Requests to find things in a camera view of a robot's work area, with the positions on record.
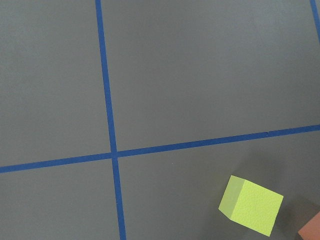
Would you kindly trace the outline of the yellow foam block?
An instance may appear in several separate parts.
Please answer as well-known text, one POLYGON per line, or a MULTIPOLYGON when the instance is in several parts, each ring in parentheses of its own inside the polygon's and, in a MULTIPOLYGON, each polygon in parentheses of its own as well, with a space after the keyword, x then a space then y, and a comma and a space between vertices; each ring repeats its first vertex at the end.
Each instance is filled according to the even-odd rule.
POLYGON ((284 196, 231 175, 218 206, 228 219, 269 237, 284 196))

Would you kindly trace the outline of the orange foam block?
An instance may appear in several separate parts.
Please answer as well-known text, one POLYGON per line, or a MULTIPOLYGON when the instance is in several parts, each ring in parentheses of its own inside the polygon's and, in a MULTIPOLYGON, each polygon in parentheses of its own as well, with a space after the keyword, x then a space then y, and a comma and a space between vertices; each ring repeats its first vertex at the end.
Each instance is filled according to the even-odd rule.
POLYGON ((303 240, 320 239, 320 212, 310 219, 299 231, 298 234, 303 240))

